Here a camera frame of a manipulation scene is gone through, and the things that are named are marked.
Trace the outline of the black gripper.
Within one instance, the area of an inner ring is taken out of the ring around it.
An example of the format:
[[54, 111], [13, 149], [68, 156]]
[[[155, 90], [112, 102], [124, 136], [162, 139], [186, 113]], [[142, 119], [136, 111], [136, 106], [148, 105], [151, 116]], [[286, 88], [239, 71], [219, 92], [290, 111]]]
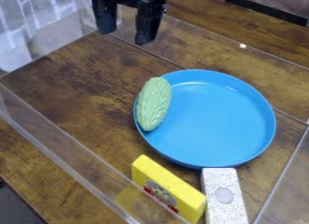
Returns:
[[155, 39], [167, 0], [92, 0], [92, 12], [100, 34], [116, 30], [118, 5], [138, 9], [135, 16], [135, 44], [144, 45]]

